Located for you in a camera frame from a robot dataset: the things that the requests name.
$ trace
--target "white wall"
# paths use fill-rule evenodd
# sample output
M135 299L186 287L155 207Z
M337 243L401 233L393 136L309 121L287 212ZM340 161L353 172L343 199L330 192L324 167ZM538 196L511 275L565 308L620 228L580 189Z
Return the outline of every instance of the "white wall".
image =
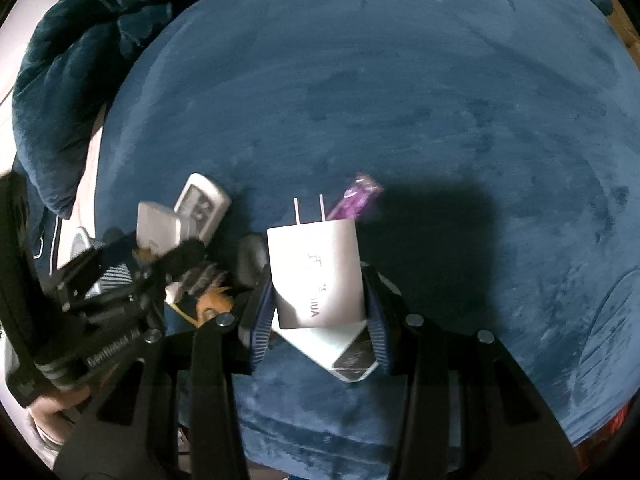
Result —
M58 0L18 0L0 27L0 174L15 157L11 126L11 90L20 62L38 22Z

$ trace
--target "person's hand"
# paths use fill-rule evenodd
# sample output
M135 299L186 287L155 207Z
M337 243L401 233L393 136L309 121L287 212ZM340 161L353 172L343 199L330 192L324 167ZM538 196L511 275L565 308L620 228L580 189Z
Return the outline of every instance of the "person's hand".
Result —
M40 396L27 408L36 426L49 440L60 446L65 443L73 424L60 412L77 406L89 397L89 386L83 386L69 392L53 391L48 396Z

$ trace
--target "purple wrapper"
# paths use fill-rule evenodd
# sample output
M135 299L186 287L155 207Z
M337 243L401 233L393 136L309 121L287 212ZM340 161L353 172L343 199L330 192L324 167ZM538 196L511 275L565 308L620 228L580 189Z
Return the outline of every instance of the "purple wrapper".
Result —
M329 213L327 220L341 220L343 218L357 220L364 208L382 191L383 187L369 175L357 174L356 180L344 192L342 199Z

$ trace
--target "white remote control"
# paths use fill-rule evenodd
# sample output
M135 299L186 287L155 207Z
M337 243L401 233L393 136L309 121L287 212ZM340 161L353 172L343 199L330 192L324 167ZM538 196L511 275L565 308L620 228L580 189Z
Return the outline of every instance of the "white remote control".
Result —
M181 217L188 216L195 220L196 235L207 245L230 204L231 199L220 186L199 173L193 173L180 193L174 211ZM180 301L183 293L181 282L172 283L166 288L167 303Z

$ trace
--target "metal prong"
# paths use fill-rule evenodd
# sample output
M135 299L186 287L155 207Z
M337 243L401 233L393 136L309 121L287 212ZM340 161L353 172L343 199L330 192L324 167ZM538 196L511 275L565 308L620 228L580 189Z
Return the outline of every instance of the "metal prong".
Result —
M293 199L293 209L296 210L296 224L300 225L300 206L297 197Z
M324 216L324 195L320 195L320 215L322 216L322 221L326 222L326 217Z

